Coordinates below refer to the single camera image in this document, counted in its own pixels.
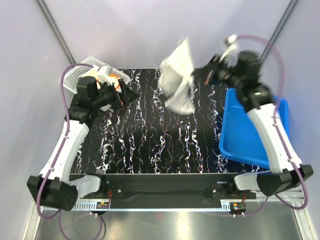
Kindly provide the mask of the orange floral towel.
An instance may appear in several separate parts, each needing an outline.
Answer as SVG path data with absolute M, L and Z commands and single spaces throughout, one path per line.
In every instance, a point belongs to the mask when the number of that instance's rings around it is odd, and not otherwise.
M 92 68 L 86 73 L 84 73 L 83 76 L 94 77 L 96 80 L 96 85 L 98 90 L 101 89 L 101 86 L 103 83 L 107 83 L 107 85 L 113 84 L 115 90 L 119 93 L 121 92 L 121 88 L 118 83 L 118 79 L 120 78 L 115 75 L 107 75 L 105 73 L 99 73 L 97 70 Z

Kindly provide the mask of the grey white towel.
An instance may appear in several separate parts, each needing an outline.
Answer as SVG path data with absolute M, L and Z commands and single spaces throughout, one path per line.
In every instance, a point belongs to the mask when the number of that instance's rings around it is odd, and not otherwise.
M 177 48 L 162 61 L 160 69 L 158 86 L 166 98 L 165 107 L 179 115 L 194 114 L 195 67 L 188 38 L 178 43 Z

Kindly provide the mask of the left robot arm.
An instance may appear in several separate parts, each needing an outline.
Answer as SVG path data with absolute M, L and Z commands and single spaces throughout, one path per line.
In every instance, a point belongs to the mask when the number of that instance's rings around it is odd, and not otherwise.
M 99 173 L 70 180 L 71 167 L 81 143 L 89 133 L 99 110 L 106 106 L 126 106 L 139 95 L 118 79 L 114 83 L 99 83 L 93 76 L 80 77 L 76 95 L 67 109 L 62 133 L 47 164 L 37 176 L 30 176 L 27 187 L 36 206 L 70 211 L 78 199 L 93 194 L 103 198 L 108 186 Z

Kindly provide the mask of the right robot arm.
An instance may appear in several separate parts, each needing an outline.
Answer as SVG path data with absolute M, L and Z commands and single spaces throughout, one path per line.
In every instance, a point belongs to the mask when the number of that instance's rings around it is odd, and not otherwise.
M 237 64 L 228 66 L 227 61 L 216 54 L 192 75 L 204 79 L 204 83 L 223 83 L 235 90 L 239 103 L 253 123 L 269 162 L 269 170 L 238 174 L 227 185 L 228 195 L 239 198 L 245 191 L 259 191 L 270 197 L 302 186 L 314 170 L 303 164 L 296 154 L 284 129 L 278 111 L 279 98 L 274 98 L 270 88 L 260 81 L 261 62 L 253 51 L 241 51 Z

